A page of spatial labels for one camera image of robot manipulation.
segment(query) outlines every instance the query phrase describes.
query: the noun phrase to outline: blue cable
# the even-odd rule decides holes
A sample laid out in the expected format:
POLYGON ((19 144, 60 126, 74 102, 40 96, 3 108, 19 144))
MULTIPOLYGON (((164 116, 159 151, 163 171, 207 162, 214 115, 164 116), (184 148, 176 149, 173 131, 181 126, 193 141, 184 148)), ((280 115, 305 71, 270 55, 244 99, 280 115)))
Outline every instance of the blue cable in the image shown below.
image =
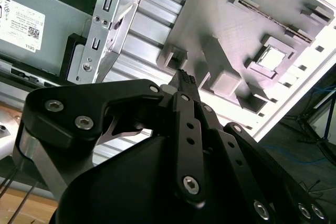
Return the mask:
POLYGON ((284 154, 285 156, 287 156, 292 162, 294 163, 297 163, 297 164, 300 164, 300 165, 316 165, 316 164, 319 164, 319 163, 322 163, 324 161, 326 161, 327 159, 324 157, 324 158, 321 158, 321 159, 318 159, 318 160, 315 160, 315 161, 310 161, 310 162, 303 162, 303 161, 299 161, 297 160, 292 154, 290 154, 286 149, 284 148, 281 148, 281 147, 275 147, 275 146, 271 146, 271 145, 264 145, 264 144, 261 144, 261 146, 265 149, 270 149, 270 150, 276 150, 278 152, 281 152, 282 154, 284 154))

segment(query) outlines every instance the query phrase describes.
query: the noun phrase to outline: qr code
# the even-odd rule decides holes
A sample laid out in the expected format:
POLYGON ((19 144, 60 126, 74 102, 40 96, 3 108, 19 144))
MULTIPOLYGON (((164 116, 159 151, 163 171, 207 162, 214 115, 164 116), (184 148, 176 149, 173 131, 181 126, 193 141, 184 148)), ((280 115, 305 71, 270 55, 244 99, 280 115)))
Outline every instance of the qr code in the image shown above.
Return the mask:
POLYGON ((28 27, 28 36, 33 37, 34 39, 38 39, 40 35, 40 31, 38 29, 35 29, 33 27, 28 27))

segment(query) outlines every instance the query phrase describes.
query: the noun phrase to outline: screw hole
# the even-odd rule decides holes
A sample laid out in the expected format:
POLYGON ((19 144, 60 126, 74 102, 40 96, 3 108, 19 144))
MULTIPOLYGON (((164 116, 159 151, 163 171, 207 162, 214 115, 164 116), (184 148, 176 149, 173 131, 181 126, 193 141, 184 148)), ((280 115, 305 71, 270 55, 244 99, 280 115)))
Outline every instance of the screw hole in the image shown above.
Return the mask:
POLYGON ((194 141, 192 138, 190 138, 190 137, 187 138, 187 142, 188 142, 189 144, 191 144, 191 145, 194 145, 194 144, 195 144, 195 141, 194 141))
POLYGON ((240 161, 239 159, 236 160, 236 163, 237 163, 239 166, 242 166, 242 165, 243 165, 242 161, 240 161))
POLYGON ((315 50, 316 50, 317 52, 323 52, 324 48, 321 47, 321 46, 317 46, 317 47, 315 48, 315 50))
POLYGON ((194 128, 194 126, 191 123, 187 123, 187 126, 188 126, 189 129, 193 129, 194 128))
POLYGON ((231 148, 234 148, 234 147, 235 147, 235 145, 234 145, 233 143, 231 143, 231 142, 228 142, 228 145, 229 145, 231 148))
POLYGON ((84 69, 86 72, 91 72, 91 71, 92 71, 92 66, 91 66, 91 64, 89 64, 89 63, 84 63, 84 64, 83 64, 83 69, 84 69))

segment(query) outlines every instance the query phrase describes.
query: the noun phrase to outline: bolt head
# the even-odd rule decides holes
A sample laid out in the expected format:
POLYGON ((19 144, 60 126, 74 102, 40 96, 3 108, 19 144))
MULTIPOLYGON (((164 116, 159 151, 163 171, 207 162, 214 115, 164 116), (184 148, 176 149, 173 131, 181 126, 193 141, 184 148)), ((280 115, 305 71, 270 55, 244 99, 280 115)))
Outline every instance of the bolt head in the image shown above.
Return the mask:
POLYGON ((242 129, 238 125, 233 125, 233 128, 235 129, 236 132, 242 132, 242 129))
POLYGON ((159 92, 159 89, 156 86, 150 86, 149 88, 155 93, 159 92))
POLYGON ((255 211, 259 214, 260 217, 262 217, 264 220, 269 220, 269 213, 262 203, 255 200, 253 206, 255 211))
POLYGON ((311 205, 311 208, 313 209, 313 212, 322 220, 324 220, 324 214, 322 211, 315 205, 311 205))
POLYGON ((189 97, 187 97, 185 94, 181 94, 181 97, 185 101, 189 101, 190 100, 189 97))
POLYGON ((212 109, 208 105, 204 105, 204 108, 207 112, 212 112, 212 109))
POLYGON ((90 130, 93 127, 93 120, 84 115, 80 115, 75 119, 75 125, 81 130, 90 130))
POLYGON ((303 206, 303 204, 299 204, 299 209, 307 219, 311 218, 310 212, 303 206))
POLYGON ((183 179, 183 185, 184 185, 184 188, 190 194, 193 194, 193 195, 198 194, 198 192, 200 190, 199 189, 200 187, 199 187, 197 181, 193 177, 190 177, 190 176, 184 177, 184 179, 183 179))
POLYGON ((64 105, 60 101, 49 100, 45 103, 45 108, 51 112, 59 112, 64 109, 64 105))

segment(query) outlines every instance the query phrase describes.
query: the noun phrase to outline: white label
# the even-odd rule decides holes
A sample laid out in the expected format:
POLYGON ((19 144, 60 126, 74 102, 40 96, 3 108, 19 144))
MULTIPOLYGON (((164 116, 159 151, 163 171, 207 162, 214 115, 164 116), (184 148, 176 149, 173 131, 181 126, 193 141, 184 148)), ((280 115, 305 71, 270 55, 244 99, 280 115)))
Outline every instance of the white label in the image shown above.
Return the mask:
POLYGON ((45 18, 13 0, 0 0, 0 39, 36 52, 41 49, 45 18))

